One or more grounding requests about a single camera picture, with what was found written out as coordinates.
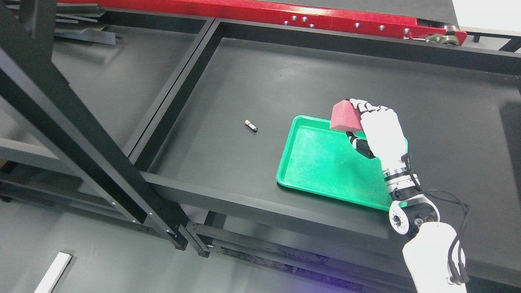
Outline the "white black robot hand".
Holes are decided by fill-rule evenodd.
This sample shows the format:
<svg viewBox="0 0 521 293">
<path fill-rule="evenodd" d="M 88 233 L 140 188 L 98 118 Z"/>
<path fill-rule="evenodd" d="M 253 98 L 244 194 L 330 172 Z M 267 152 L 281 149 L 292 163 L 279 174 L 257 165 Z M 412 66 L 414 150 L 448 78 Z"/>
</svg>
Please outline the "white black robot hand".
<svg viewBox="0 0 521 293">
<path fill-rule="evenodd" d="M 366 137 L 363 140 L 352 132 L 346 132 L 352 147 L 366 158 L 378 158 L 383 173 L 405 169 L 402 158 L 407 154 L 407 146 L 396 112 L 361 99 L 350 98 L 349 102 L 360 114 Z"/>
</svg>

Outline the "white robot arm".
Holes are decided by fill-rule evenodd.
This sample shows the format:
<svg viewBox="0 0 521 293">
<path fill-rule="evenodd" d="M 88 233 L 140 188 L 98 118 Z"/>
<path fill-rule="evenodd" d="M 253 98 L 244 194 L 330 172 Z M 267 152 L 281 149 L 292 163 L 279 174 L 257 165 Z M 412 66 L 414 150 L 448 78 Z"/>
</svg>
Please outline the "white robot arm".
<svg viewBox="0 0 521 293">
<path fill-rule="evenodd" d="M 470 208 L 452 195 L 448 202 L 461 206 L 459 229 L 441 221 L 437 206 L 429 199 L 433 190 L 421 191 L 417 176 L 404 167 L 384 171 L 391 196 L 389 222 L 400 235 L 410 237 L 402 254 L 419 293 L 465 293 L 469 277 L 461 236 Z"/>
</svg>

